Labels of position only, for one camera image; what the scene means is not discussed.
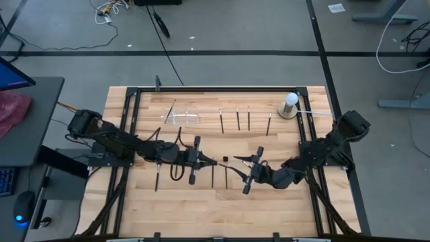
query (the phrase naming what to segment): wooden plank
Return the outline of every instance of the wooden plank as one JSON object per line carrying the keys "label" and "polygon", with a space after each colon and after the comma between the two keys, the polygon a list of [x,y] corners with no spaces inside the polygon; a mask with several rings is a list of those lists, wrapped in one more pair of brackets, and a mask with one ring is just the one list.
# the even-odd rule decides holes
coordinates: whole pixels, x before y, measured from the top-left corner
{"label": "wooden plank", "polygon": [[[126,87],[111,87],[103,118],[119,125]],[[324,87],[308,87],[313,111],[330,112]],[[136,126],[136,134],[145,138],[161,127],[159,139],[174,141],[182,126],[182,140],[190,145],[195,135],[202,137],[200,149],[205,155],[248,173],[249,168],[234,155],[249,156],[258,146],[265,148],[263,159],[277,169],[282,162],[298,155],[298,124],[296,119],[284,120],[277,114],[278,105],[288,93],[274,92],[187,92],[143,93]],[[186,123],[178,118],[173,124],[162,122],[172,104],[175,113],[198,114],[198,123]],[[247,109],[251,108],[251,130],[247,130]],[[241,130],[237,127],[236,107],[240,111]],[[221,133],[219,109],[222,108],[224,134]],[[272,112],[269,135],[266,136],[269,113]],[[127,128],[130,127],[130,115]],[[310,139],[306,124],[307,138]],[[324,136],[331,130],[330,116],[314,115],[316,131]],[[170,178],[170,166],[162,165],[159,190],[154,191],[157,166],[137,157],[130,170],[121,237],[282,237],[316,236],[316,228],[305,181],[292,184],[286,190],[275,190],[267,184],[253,184],[249,195],[242,194],[243,182],[234,172],[223,167],[198,171],[196,184],[188,184],[189,168],[180,181]],[[345,171],[326,167],[327,184],[333,205],[344,219],[359,231],[357,215]],[[110,169],[103,168],[88,181],[82,203],[78,233],[86,229],[104,205]],[[324,227],[327,218],[322,205]]]}

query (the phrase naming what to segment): monitor screen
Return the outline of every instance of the monitor screen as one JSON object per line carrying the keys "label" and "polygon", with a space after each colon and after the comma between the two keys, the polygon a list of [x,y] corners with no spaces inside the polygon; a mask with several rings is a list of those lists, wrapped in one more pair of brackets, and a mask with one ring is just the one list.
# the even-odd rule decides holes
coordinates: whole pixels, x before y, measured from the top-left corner
{"label": "monitor screen", "polygon": [[0,91],[35,85],[36,82],[0,58]]}

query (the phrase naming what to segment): gray floor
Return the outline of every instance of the gray floor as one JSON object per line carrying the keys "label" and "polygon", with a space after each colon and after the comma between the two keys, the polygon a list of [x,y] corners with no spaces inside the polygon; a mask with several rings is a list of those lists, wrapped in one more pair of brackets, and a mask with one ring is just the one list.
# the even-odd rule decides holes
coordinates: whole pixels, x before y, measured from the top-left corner
{"label": "gray floor", "polygon": [[[380,11],[388,1],[314,0],[322,40],[327,51],[375,51],[384,25],[355,23],[354,13]],[[93,0],[93,4],[104,1]],[[342,3],[342,13],[327,5]],[[415,27],[429,21],[425,0],[409,1],[404,13],[419,16],[411,26],[390,26],[381,50],[401,51],[401,40]],[[18,1],[0,2],[9,21]],[[318,50],[304,0],[184,0],[179,6],[157,6],[172,38],[168,50]],[[120,9],[112,17],[119,36],[111,45],[92,50],[162,50],[146,12]],[[87,0],[29,0],[12,32],[47,47],[105,43],[114,34],[94,23]],[[419,50],[429,47],[423,43]],[[16,50],[8,38],[0,50]],[[26,46],[25,50],[37,50]],[[386,68],[415,67],[421,58],[382,58]],[[187,85],[325,85],[319,57],[307,56],[173,56],[172,61]],[[357,110],[372,123],[372,131],[353,144],[353,157],[365,209],[373,235],[430,239],[430,160],[409,138],[408,112],[382,110],[380,98],[410,98],[423,72],[385,73],[374,57],[330,57],[329,64],[341,109]],[[31,76],[66,79],[60,100],[80,108],[102,111],[111,85],[152,85],[159,75],[163,85],[178,85],[165,56],[67,56],[21,57],[15,66]],[[430,73],[419,93],[430,91]],[[57,108],[54,118],[68,122],[72,114]],[[429,113],[411,112],[417,144],[430,153]],[[80,148],[68,143],[63,125],[52,122],[45,144],[52,148]],[[51,227],[29,235],[28,241],[70,235],[75,228],[78,201],[53,202],[46,213]]]}

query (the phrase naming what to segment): white ball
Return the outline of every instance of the white ball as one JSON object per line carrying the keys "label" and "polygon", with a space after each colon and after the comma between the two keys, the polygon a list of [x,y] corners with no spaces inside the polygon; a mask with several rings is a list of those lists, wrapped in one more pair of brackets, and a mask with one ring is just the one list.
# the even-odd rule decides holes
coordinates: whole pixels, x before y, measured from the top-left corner
{"label": "white ball", "polygon": [[286,103],[289,106],[296,105],[298,102],[298,96],[295,93],[290,93],[287,95]]}

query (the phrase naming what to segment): white wire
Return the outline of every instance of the white wire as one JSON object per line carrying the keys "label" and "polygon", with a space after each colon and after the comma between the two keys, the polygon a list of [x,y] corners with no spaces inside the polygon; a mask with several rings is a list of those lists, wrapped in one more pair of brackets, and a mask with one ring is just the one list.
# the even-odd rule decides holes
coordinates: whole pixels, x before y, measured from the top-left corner
{"label": "white wire", "polygon": [[305,114],[319,114],[319,115],[330,115],[333,116],[332,113],[326,113],[326,112],[314,112],[314,111],[302,111],[302,110],[298,110],[297,112],[302,112]]}
{"label": "white wire", "polygon": [[403,5],[397,10],[397,12],[395,14],[393,14],[393,16],[391,17],[390,21],[388,21],[387,25],[384,28],[384,31],[382,32],[381,35],[381,39],[379,40],[379,45],[378,48],[376,49],[376,60],[378,61],[379,66],[382,68],[382,70],[391,73],[391,74],[403,74],[403,73],[409,73],[409,72],[413,72],[413,71],[420,71],[422,69],[427,68],[428,66],[430,66],[430,63],[428,65],[425,65],[424,67],[418,68],[418,69],[411,69],[411,70],[405,70],[405,71],[389,71],[387,69],[385,69],[385,67],[382,66],[381,61],[379,59],[378,53],[379,53],[379,49],[381,47],[381,43],[382,40],[384,39],[384,35],[385,35],[385,31],[387,30],[388,26],[391,24],[392,20],[396,17],[397,13],[402,10],[402,8],[404,7],[404,5],[408,2],[408,0],[406,0]]}
{"label": "white wire", "polygon": [[[112,1],[113,1],[113,0],[109,0],[107,3],[104,3],[104,4],[100,5],[99,7],[97,7],[97,10],[95,10],[95,16],[94,16],[94,21],[95,21],[95,23],[96,23],[96,24],[98,24],[98,25],[102,25],[102,24],[107,24],[107,23],[108,23],[107,21],[104,21],[104,22],[101,22],[101,23],[97,22],[97,16],[98,16],[99,9],[100,9],[101,7],[103,7],[103,6],[106,6],[106,5],[110,4]],[[124,4],[122,4],[122,3],[118,3],[118,2],[115,2],[115,3],[112,5],[112,9],[114,10],[114,13],[115,13],[116,15],[118,15],[118,14],[120,13],[120,9],[119,9],[117,6],[124,6]]]}

